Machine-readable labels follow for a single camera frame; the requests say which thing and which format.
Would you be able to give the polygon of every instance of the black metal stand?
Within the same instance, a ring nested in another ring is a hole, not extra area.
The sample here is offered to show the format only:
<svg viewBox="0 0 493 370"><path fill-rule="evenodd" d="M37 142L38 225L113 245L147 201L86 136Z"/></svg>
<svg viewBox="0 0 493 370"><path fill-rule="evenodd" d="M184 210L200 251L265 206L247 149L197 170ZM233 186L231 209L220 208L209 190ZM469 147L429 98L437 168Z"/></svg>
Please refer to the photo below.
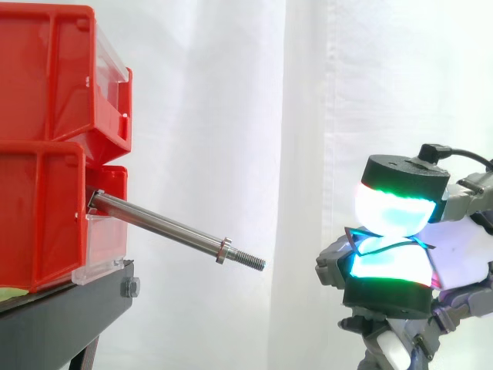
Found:
<svg viewBox="0 0 493 370"><path fill-rule="evenodd" d="M124 269L84 286L67 284L0 304L0 368L90 370L99 334L132 305Z"/></svg>

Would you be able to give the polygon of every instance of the threaded rod end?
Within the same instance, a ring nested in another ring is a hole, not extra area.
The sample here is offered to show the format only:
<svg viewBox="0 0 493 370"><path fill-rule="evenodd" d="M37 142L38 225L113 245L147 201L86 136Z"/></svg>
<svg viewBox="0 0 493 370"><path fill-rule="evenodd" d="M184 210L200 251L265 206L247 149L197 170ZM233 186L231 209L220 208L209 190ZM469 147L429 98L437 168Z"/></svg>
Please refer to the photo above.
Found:
<svg viewBox="0 0 493 370"><path fill-rule="evenodd" d="M235 261L258 271L263 271L266 266L266 261L242 251L237 251Z"/></svg>

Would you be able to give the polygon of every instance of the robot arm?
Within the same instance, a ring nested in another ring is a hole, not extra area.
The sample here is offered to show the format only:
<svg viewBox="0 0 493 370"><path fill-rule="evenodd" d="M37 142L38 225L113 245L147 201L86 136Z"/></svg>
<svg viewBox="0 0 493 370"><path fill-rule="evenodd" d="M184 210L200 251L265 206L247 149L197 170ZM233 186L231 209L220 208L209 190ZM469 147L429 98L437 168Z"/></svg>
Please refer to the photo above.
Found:
<svg viewBox="0 0 493 370"><path fill-rule="evenodd" d="M446 146L425 144L418 157L405 160L405 166L416 166L417 172L421 171L419 175L424 173L425 176L428 174L433 176L438 173L444 176L444 171L437 167L437 162L452 152L454 150ZM459 155L470 154L460 150L458 152L461 152ZM488 169L493 167L487 160L482 160ZM389 179L388 175L389 173L382 173L382 176L386 177L382 182L383 185L392 184L392 179ZM405 174L406 180L412 182L414 174L411 174L411 177L408 175L409 173ZM401 173L395 178L400 181L403 179ZM376 183L379 181L378 177L376 179L370 177L370 179ZM417 183L422 187L422 178L418 179ZM444 196L440 200L435 197L434 200L437 206L428 222L456 221L469 215L489 234L493 234L493 223L486 212L493 209L493 172L473 173L458 183L448 184ZM354 258L354 249L350 246L346 235L323 250L317 258L315 267L321 284L340 290L345 289L347 282L354 280L354 276L351 276ZM371 309L348 306L353 309L353 314L350 318L340 321L339 327L360 334L367 347L366 355L358 370L428 369L428 363L440 346L440 335L454 331L461 319L471 316L482 317L493 312L492 266L493 264L489 264L490 272L482 282L442 291L439 297L431 302L429 314L423 318L406 318L402 314L393 317L385 310L374 309L373 306Z"/></svg>

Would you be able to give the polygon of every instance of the glowing light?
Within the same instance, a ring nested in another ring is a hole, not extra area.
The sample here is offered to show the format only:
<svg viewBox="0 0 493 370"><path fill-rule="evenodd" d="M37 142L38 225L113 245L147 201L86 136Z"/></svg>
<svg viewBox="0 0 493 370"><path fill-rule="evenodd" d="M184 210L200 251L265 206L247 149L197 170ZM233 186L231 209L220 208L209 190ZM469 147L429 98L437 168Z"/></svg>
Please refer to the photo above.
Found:
<svg viewBox="0 0 493 370"><path fill-rule="evenodd" d="M361 253L378 251L389 245L408 241L405 237L369 237L361 242ZM392 278L431 286L433 268L423 247L404 245L377 254L354 256L351 275L357 278Z"/></svg>
<svg viewBox="0 0 493 370"><path fill-rule="evenodd" d="M356 196L358 220L373 233L408 237L421 231L431 217L435 203L425 199L401 198L373 190L362 183Z"/></svg>

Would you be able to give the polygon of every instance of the red storage drawer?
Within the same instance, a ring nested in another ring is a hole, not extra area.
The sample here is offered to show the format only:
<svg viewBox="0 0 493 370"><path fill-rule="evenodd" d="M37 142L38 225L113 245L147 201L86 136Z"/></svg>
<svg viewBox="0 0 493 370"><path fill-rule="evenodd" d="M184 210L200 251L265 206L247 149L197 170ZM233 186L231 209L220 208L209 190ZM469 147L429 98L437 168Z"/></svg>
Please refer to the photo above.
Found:
<svg viewBox="0 0 493 370"><path fill-rule="evenodd" d="M126 180L120 166L86 172L76 143L0 141L0 288L37 291L73 271L84 284L121 268L126 224L86 215L86 185L125 198Z"/></svg>
<svg viewBox="0 0 493 370"><path fill-rule="evenodd" d="M74 143L0 143L0 287L36 291L84 264L84 153Z"/></svg>
<svg viewBox="0 0 493 370"><path fill-rule="evenodd" d="M97 167L130 151L132 73L81 5L0 3L0 140L72 141Z"/></svg>

